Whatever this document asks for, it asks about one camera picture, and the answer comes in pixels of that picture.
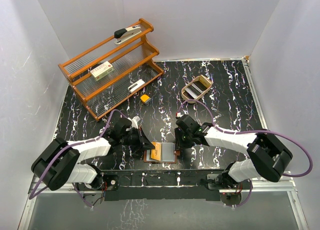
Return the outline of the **yellow credit card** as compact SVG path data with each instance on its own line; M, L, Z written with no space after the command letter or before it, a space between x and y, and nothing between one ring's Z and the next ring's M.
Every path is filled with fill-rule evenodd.
M150 158L155 161L162 159L162 144L160 142L152 142L154 149L151 150Z

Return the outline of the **brown leather card holder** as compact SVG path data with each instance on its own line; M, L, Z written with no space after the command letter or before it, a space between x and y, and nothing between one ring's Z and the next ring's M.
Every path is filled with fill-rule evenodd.
M144 151L143 161L145 163L174 164L177 162L177 158L180 155L180 150L177 150L176 145L172 142L161 142L161 161L152 160L150 155L151 155L151 150Z

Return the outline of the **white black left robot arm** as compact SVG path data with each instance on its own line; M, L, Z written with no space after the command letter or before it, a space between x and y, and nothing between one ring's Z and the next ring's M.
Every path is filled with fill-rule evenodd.
M114 126L107 127L103 135L79 141L55 138L31 165L31 171L51 191L60 189L66 183L83 183L97 190L103 185L98 170L81 162L95 157L104 157L118 146L137 147L138 150L154 150L148 140L138 116L120 118Z

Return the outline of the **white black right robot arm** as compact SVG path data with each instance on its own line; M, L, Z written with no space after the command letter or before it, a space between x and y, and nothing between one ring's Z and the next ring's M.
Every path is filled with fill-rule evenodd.
M188 114L176 115L175 140L180 150L194 145L221 147L248 156L243 161L230 163L213 179L204 179L208 186L233 189L241 182L262 177L276 183L293 158L290 150L271 133L230 134L227 129L218 130L212 123L197 123Z

